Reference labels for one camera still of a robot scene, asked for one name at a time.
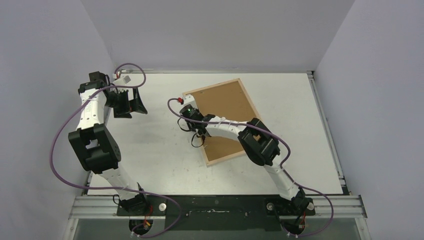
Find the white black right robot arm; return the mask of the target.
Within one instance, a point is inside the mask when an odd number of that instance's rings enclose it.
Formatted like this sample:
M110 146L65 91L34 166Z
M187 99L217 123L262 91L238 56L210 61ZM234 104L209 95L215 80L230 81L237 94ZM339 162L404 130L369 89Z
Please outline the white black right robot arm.
M186 121L190 131L199 136L221 137L238 141L251 162L261 166L276 186L283 199L282 207L290 215L315 213L311 198L297 186L282 168L281 162L288 159L291 151L281 158L279 140L258 118L250 121L233 121L213 114L203 115L191 104L186 104L179 115Z

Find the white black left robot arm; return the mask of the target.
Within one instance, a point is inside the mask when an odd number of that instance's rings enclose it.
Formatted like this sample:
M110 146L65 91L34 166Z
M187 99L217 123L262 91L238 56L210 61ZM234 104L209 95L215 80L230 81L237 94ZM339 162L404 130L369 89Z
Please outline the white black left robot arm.
M150 204L144 190L121 164L120 148L105 124L105 109L112 108L114 118L132 118L132 113L147 114L140 93L133 89L133 98L123 88L105 89L112 85L109 77L99 71L89 74L89 82L78 89L84 106L76 130L68 134L81 166L85 171L105 179L116 188L118 205L127 213L144 215Z

